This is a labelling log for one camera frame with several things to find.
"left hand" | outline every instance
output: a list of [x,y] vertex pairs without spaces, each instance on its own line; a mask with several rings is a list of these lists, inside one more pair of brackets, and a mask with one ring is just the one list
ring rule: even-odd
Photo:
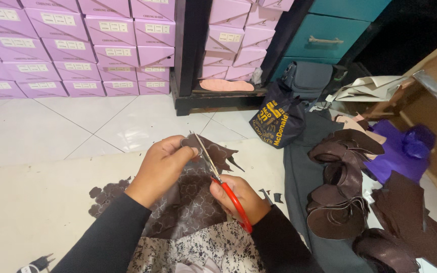
[[161,198],[176,182],[185,164],[198,155],[197,148],[181,147],[184,138],[174,135],[153,144],[125,193],[146,208]]

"right hand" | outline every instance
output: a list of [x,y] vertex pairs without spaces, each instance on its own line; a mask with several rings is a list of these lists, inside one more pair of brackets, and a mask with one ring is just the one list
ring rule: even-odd
[[[251,225],[257,224],[258,221],[260,221],[271,210],[268,201],[261,199],[249,183],[241,177],[221,174],[220,178],[224,183],[229,185],[235,196],[237,196],[237,199],[239,199]],[[215,197],[215,199],[217,199],[217,201],[222,205],[222,208],[228,214],[241,220],[234,204],[219,184],[212,182],[210,185],[210,193]]]

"drawer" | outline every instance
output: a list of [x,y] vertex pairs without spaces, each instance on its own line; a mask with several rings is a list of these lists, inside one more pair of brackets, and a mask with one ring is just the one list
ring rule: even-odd
[[284,70],[292,61],[336,65],[340,59],[283,57],[271,78],[271,82],[274,82],[277,78],[280,78]]
[[391,0],[315,0],[309,12],[374,21]]
[[[288,47],[287,57],[342,58],[370,22],[308,14]],[[321,41],[310,42],[313,36]],[[336,39],[342,43],[328,43]]]

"white tile floor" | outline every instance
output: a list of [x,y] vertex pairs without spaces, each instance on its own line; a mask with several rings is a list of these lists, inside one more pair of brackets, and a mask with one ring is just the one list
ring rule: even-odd
[[0,100],[0,166],[145,150],[189,131],[216,142],[257,138],[248,124],[256,112],[177,117],[168,95]]

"gray fabric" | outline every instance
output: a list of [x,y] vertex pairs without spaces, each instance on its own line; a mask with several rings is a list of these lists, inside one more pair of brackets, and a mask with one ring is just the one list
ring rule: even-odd
[[352,251],[352,239],[328,240],[315,236],[306,224],[308,196],[323,184],[324,165],[314,163],[307,153],[333,131],[343,129],[343,123],[332,121],[328,110],[306,113],[306,129],[293,143],[285,147],[285,199],[289,219],[304,239],[325,273],[372,273],[366,261]]

